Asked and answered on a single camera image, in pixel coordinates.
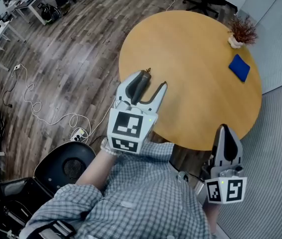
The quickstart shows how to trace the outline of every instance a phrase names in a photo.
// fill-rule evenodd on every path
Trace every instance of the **white pot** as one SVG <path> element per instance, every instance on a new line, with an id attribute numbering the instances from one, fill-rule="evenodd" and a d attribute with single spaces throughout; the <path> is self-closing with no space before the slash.
<path id="1" fill-rule="evenodd" d="M 228 39 L 227 41 L 229 42 L 229 44 L 231 45 L 231 47 L 232 47 L 233 49 L 239 49 L 239 48 L 241 48 L 241 47 L 244 45 L 244 43 L 238 42 L 238 41 L 235 39 L 235 37 L 232 36 L 232 35 L 229 37 L 229 39 Z"/>

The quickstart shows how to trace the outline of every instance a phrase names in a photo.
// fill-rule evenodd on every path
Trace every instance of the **black bag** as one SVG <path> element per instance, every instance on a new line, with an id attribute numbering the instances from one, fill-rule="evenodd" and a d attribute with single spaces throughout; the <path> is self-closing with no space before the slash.
<path id="1" fill-rule="evenodd" d="M 34 177 L 0 183 L 0 230 L 17 235 L 31 216 L 60 187 L 74 184 L 95 158 L 93 149 L 77 141 L 52 150 L 36 167 Z"/>
<path id="2" fill-rule="evenodd" d="M 50 4 L 40 3 L 38 8 L 42 9 L 41 17 L 46 21 L 47 24 L 52 24 L 61 16 L 60 11 Z"/>

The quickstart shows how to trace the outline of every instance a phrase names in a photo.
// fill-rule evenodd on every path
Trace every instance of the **power strip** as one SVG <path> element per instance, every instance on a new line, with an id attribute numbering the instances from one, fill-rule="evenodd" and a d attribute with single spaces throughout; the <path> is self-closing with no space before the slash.
<path id="1" fill-rule="evenodd" d="M 87 134 L 82 128 L 79 128 L 75 133 L 73 133 L 72 137 L 70 138 L 71 141 L 84 141 L 87 139 Z"/>

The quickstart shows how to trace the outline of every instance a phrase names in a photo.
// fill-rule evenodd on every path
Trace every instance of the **checkered shirt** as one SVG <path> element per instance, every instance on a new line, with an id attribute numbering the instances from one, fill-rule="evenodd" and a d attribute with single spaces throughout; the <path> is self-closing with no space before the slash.
<path id="1" fill-rule="evenodd" d="M 76 239 L 212 238 L 195 191 L 171 173 L 172 149 L 172 143 L 149 142 L 142 156 L 120 156 L 104 192 L 92 185 L 62 187 L 32 216 L 20 238 L 54 220 L 79 220 L 83 212 Z"/>

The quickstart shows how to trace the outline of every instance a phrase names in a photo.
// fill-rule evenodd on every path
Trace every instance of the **blue sponge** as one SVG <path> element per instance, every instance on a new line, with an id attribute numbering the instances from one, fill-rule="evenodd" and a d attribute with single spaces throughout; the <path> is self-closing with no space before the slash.
<path id="1" fill-rule="evenodd" d="M 236 54 L 229 68 L 242 82 L 245 82 L 251 67 L 243 61 L 239 54 Z"/>

